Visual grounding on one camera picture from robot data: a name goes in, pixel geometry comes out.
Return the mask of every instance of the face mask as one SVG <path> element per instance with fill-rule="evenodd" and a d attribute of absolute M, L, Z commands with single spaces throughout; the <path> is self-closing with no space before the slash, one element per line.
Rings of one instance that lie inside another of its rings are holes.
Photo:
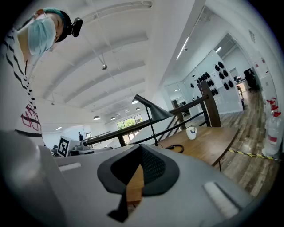
<path fill-rule="evenodd" d="M 56 35 L 51 18 L 35 20 L 28 27 L 28 48 L 31 55 L 41 55 L 52 47 Z"/>

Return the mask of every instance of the white cup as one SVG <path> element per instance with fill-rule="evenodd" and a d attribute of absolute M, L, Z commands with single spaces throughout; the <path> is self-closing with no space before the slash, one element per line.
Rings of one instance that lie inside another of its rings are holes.
<path fill-rule="evenodd" d="M 190 140 L 194 140 L 196 137 L 197 128 L 190 126 L 186 129 L 186 134 Z"/>

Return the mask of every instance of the person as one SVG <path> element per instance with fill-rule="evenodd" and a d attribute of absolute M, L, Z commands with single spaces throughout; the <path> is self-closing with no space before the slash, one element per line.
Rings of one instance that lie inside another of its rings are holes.
<path fill-rule="evenodd" d="M 32 56 L 41 56 L 70 34 L 69 16 L 56 8 L 36 11 L 18 30 L 12 28 L 0 46 L 0 130 L 15 130 L 44 145 L 26 67 Z"/>
<path fill-rule="evenodd" d="M 83 141 L 83 140 L 84 140 L 84 138 L 83 138 L 83 136 L 81 135 L 81 133 L 80 133 L 80 132 L 78 132 L 78 134 L 79 134 L 79 141 Z"/>

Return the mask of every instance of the black lamp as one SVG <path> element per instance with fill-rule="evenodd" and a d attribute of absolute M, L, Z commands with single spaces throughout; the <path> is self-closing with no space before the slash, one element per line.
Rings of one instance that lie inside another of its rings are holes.
<path fill-rule="evenodd" d="M 150 115 L 149 115 L 147 107 L 149 107 L 150 110 L 151 110 L 152 120 L 154 122 L 165 120 L 165 119 L 167 119 L 169 117 L 172 117 L 173 115 L 171 113 L 169 113 L 168 111 L 165 111 L 161 107 L 155 105 L 154 103 L 150 102 L 149 100 L 141 97 L 138 94 L 135 95 L 134 99 L 136 99 L 137 101 L 139 101 L 140 103 L 142 103 L 146 107 L 146 111 L 147 111 L 147 114 L 148 114 L 149 122 L 150 122 L 151 129 L 152 129 L 152 132 L 153 132 L 152 137 L 155 140 L 155 146 L 158 146 L 158 141 L 156 139 L 156 133 L 154 132 L 154 129 L 153 129 L 153 126 L 152 126 L 152 121 L 151 121 L 151 118 L 150 118 Z"/>

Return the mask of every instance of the cable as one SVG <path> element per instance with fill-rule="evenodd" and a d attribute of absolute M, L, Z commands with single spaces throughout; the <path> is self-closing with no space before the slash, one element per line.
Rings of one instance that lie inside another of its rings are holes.
<path fill-rule="evenodd" d="M 184 146 L 181 145 L 181 144 L 174 144 L 174 145 L 171 145 L 171 146 L 166 147 L 166 149 L 171 150 L 171 149 L 173 149 L 173 148 L 175 148 L 175 147 L 181 147 L 181 151 L 179 151 L 179 153 L 183 153 L 183 151 L 185 150 Z"/>

